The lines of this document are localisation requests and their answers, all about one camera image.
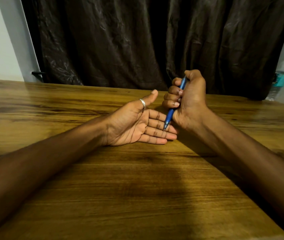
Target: plastic water bottle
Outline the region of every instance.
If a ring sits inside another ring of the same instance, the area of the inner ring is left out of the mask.
[[[276,79],[272,84],[272,87],[270,89],[268,96],[266,97],[266,100],[274,101],[276,95],[283,86],[284,86],[284,61],[281,63],[280,69],[276,71]]]

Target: hand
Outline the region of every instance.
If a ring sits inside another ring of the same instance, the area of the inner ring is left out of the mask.
[[[184,90],[178,88],[181,78],[175,78],[168,93],[164,95],[162,105],[165,108],[178,108],[173,114],[173,120],[182,128],[189,130],[194,123],[200,123],[208,107],[205,102],[205,80],[199,70],[185,71],[187,82]]]
[[[157,96],[158,91],[153,90],[143,98],[145,105],[153,103]],[[167,140],[175,140],[177,131],[172,125],[163,131],[165,117],[165,114],[153,109],[143,110],[140,100],[131,101],[105,118],[105,145],[120,146],[136,141],[165,144]]]

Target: forearm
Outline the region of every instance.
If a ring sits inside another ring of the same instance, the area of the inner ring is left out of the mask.
[[[218,117],[209,109],[192,131],[228,160],[284,217],[284,159]]]
[[[100,118],[0,157],[0,221],[40,184],[100,146]]]

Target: silver ring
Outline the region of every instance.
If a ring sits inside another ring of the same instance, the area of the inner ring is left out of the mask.
[[[140,101],[141,101],[142,104],[143,104],[143,110],[145,110],[145,102],[144,102],[144,100],[140,98]]]

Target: open palm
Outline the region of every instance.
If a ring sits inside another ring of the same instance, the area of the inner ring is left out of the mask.
[[[146,106],[158,96],[157,90],[143,98]],[[165,144],[177,138],[177,130],[169,125],[163,131],[166,115],[153,109],[143,110],[140,100],[127,103],[108,117],[107,144],[120,146],[133,142]]]

